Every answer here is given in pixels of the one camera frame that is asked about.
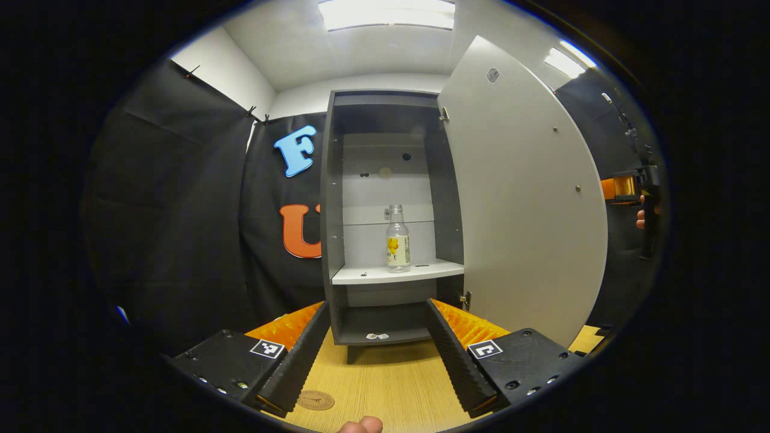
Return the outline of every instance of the wooden table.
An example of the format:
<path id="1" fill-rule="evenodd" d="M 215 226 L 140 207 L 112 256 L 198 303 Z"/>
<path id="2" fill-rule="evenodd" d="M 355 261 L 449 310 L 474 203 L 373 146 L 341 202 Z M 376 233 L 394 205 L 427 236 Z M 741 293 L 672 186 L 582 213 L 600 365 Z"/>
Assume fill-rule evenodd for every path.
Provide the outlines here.
<path id="1" fill-rule="evenodd" d="M 570 350 L 591 352 L 601 340 L 596 330 L 584 327 Z M 432 340 L 365 347 L 348 365 L 347 346 L 335 346 L 328 331 L 303 390 L 326 392 L 334 406 L 314 411 L 297 405 L 282 421 L 323 433 L 364 415 L 383 420 L 384 433 L 433 433 L 472 421 Z"/>

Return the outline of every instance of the cabinet door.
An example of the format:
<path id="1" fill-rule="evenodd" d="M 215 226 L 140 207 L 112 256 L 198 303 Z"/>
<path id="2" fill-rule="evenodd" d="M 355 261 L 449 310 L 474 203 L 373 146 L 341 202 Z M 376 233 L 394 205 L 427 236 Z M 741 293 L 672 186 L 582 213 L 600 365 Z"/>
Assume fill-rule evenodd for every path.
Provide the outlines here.
<path id="1" fill-rule="evenodd" d="M 470 312 L 568 347 L 594 306 L 607 256 L 604 197 L 586 142 L 543 82 L 478 36 L 438 102 L 448 116 Z"/>

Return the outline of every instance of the black curtain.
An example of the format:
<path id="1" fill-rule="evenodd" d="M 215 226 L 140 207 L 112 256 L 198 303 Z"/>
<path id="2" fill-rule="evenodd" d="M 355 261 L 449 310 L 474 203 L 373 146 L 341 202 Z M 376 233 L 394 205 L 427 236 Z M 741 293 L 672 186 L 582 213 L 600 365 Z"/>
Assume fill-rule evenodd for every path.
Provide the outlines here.
<path id="1" fill-rule="evenodd" d="M 258 324 L 238 229 L 253 119 L 185 75 L 162 62 L 110 113 L 81 207 L 97 282 L 171 355 Z"/>
<path id="2" fill-rule="evenodd" d="M 283 217 L 287 205 L 304 205 L 306 243 L 320 241 L 321 149 L 326 113 L 289 116 L 256 127 L 243 169 L 239 225 L 243 266 L 254 311 L 260 322 L 306 307 L 325 299 L 320 258 L 293 256 L 283 242 Z M 316 133 L 306 136 L 313 152 L 305 154 L 313 163 L 294 176 L 286 177 L 286 161 L 276 141 L 305 126 Z"/>
<path id="3" fill-rule="evenodd" d="M 655 135 L 639 107 L 606 76 L 589 69 L 557 89 L 556 97 L 569 112 L 588 144 L 601 179 L 641 165 L 626 137 L 626 126 L 618 112 L 607 103 L 607 93 L 637 126 L 640 139 L 655 143 Z M 587 325 L 613 327 L 623 324 L 647 296 L 653 261 L 639 259 L 642 230 L 636 227 L 641 206 L 607 205 L 608 248 L 604 279 Z"/>

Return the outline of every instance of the cabinet leg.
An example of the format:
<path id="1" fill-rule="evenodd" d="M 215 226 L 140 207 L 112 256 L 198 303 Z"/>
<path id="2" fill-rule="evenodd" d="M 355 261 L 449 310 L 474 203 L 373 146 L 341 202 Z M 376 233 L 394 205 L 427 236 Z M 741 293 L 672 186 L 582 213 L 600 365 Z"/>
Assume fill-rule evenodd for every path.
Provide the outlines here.
<path id="1" fill-rule="evenodd" d="M 353 364 L 356 362 L 356 359 L 358 359 L 358 356 L 361 355 L 361 352 L 363 351 L 363 346 L 348 346 L 347 347 L 347 363 L 348 365 Z"/>

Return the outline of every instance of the orange letter u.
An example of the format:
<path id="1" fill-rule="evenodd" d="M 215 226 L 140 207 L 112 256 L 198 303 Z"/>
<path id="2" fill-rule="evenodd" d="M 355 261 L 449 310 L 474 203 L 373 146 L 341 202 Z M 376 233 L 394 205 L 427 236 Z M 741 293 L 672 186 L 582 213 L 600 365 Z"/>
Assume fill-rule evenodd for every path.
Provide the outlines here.
<path id="1" fill-rule="evenodd" d="M 317 259 L 321 257 L 321 242 L 307 243 L 303 237 L 303 225 L 308 211 L 308 207 L 303 204 L 287 204 L 281 208 L 283 246 L 295 257 Z M 316 212 L 321 213 L 321 205 L 316 205 Z"/>

